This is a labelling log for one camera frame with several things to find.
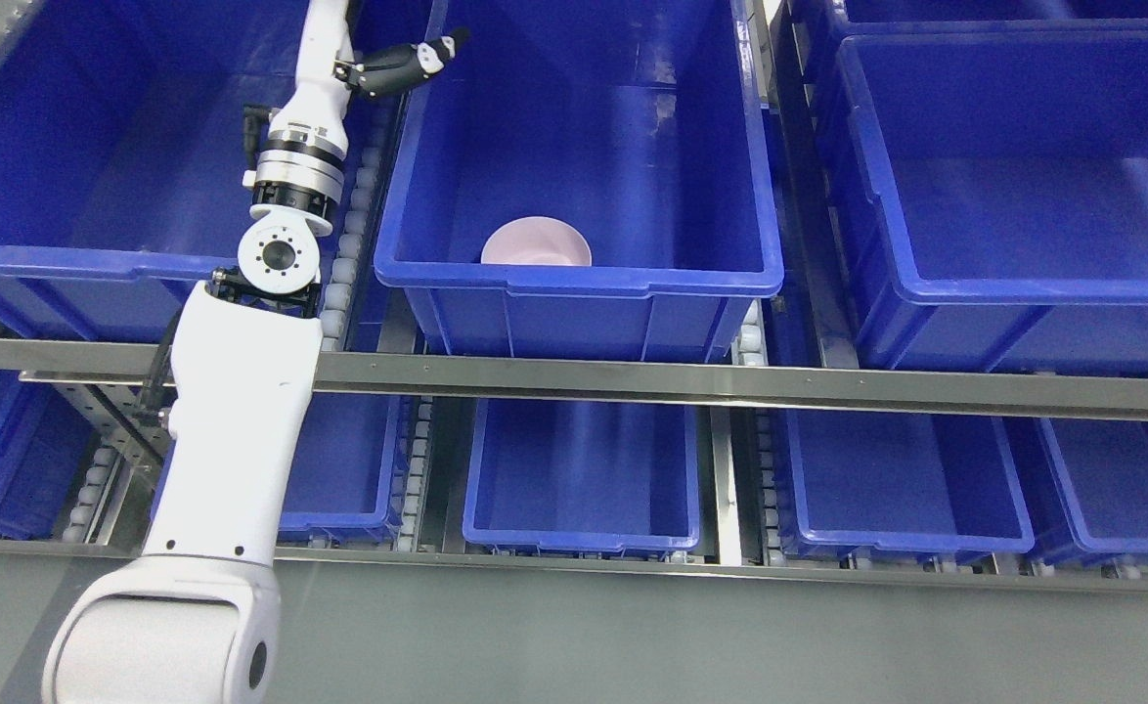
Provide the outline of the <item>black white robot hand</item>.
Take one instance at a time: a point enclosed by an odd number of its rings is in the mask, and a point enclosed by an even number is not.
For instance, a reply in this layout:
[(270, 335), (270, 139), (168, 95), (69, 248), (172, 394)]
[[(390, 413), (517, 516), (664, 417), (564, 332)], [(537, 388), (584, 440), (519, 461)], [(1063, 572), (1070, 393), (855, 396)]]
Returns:
[(307, 3), (293, 96), (319, 95), (340, 103), (351, 94), (378, 99), (408, 93), (443, 71), (470, 39), (467, 28), (453, 28), (449, 34), (356, 59), (347, 13), (347, 1)]

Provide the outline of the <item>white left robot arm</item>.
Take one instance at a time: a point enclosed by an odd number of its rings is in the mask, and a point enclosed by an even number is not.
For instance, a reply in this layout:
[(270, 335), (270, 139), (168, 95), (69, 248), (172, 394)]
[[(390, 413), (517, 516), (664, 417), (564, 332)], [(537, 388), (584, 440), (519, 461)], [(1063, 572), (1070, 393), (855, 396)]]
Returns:
[(273, 680), (276, 539), (324, 336), (318, 240), (349, 152), (347, 8), (307, 6), (295, 90), (249, 169), (238, 266), (195, 285), (173, 332), (173, 449), (148, 536), (70, 608), (46, 703), (259, 703)]

